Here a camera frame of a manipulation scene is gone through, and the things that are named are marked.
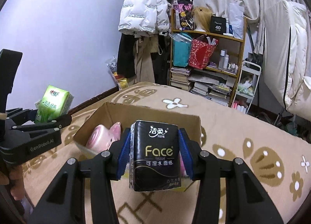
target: human hand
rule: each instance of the human hand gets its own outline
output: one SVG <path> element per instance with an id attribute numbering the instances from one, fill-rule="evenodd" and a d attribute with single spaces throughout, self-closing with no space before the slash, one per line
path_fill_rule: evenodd
<path id="1" fill-rule="evenodd" d="M 22 200 L 25 196 L 23 168 L 21 165 L 10 170 L 9 177 L 14 180 L 14 186 L 11 188 L 11 194 L 15 200 Z M 8 185 L 8 177 L 0 171 L 0 185 Z"/>

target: white puffer jacket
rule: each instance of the white puffer jacket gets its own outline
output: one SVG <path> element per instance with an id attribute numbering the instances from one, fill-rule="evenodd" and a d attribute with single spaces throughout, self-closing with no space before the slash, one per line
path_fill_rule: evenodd
<path id="1" fill-rule="evenodd" d="M 166 0 L 124 0 L 119 31 L 150 37 L 169 30 Z"/>

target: black box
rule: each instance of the black box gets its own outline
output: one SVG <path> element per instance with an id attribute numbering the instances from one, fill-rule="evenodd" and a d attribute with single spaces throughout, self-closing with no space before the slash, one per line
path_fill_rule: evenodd
<path id="1" fill-rule="evenodd" d="M 178 127 L 136 121 L 131 127 L 130 188 L 138 192 L 181 187 Z"/>
<path id="2" fill-rule="evenodd" d="M 227 31 L 226 19 L 222 17 L 212 16 L 210 31 L 212 33 L 224 34 Z"/>

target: silver screw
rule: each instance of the silver screw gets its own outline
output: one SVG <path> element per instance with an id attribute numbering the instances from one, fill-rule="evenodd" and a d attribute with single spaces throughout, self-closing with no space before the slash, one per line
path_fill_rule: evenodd
<path id="1" fill-rule="evenodd" d="M 242 164 L 242 163 L 244 163 L 243 160 L 242 160 L 242 158 L 239 158 L 239 157 L 236 158 L 234 161 L 235 161 L 235 163 L 237 163 L 237 164 Z"/>
<path id="2" fill-rule="evenodd" d="M 109 157 L 110 156 L 110 152 L 108 150 L 105 150 L 101 153 L 102 157 Z"/>
<path id="3" fill-rule="evenodd" d="M 202 150 L 202 151 L 200 152 L 200 155 L 201 155 L 202 157 L 208 157 L 210 154 L 209 154 L 208 151 Z"/>
<path id="4" fill-rule="evenodd" d="M 67 163 L 70 164 L 70 165 L 74 164 L 75 162 L 76 162 L 76 159 L 74 159 L 74 158 L 69 158 L 67 160 Z"/>

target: white rolling cart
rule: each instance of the white rolling cart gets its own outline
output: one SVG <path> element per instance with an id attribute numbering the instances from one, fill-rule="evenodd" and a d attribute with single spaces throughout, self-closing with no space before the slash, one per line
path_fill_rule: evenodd
<path id="1" fill-rule="evenodd" d="M 258 70 L 251 69 L 250 65 L 253 65 L 254 66 L 253 68 L 256 68 Z M 243 72 L 248 72 L 249 74 L 253 75 L 253 77 L 252 77 L 252 79 L 253 79 L 252 86 L 255 87 L 253 96 L 250 96 L 250 95 L 247 95 L 247 94 L 244 94 L 244 93 L 238 91 L 238 85 L 239 85 L 239 83 L 241 81 L 241 76 L 243 75 Z M 251 104 L 252 104 L 252 102 L 254 100 L 260 75 L 261 75 L 261 67 L 259 65 L 255 64 L 255 63 L 252 63 L 252 62 L 249 62 L 249 61 L 243 61 L 242 62 L 241 73 L 240 73 L 240 77 L 238 79 L 238 85 L 236 87 L 236 91 L 235 91 L 235 95 L 234 95 L 233 101 L 235 101 L 237 96 L 241 96 L 241 97 L 246 98 L 247 100 L 245 102 L 247 104 L 249 104 L 248 108 L 246 110 L 246 114 L 248 113 L 249 108 L 250 108 L 250 106 L 251 106 Z"/>

